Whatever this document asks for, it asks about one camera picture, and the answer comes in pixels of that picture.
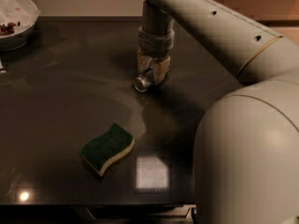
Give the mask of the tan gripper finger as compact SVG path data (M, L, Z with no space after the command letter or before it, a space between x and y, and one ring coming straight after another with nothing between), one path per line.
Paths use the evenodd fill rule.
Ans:
M166 74L170 70L171 58L166 56L164 58L155 58L152 63L153 82L155 85L164 81Z
M139 74L145 73L151 67L152 58L146 54L142 48L137 50L137 71Z

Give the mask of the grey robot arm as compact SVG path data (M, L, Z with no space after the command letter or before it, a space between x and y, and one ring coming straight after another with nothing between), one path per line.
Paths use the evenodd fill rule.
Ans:
M298 46L214 0L143 0L138 71L165 58L176 21L237 87L209 107L193 145L198 224L298 224Z

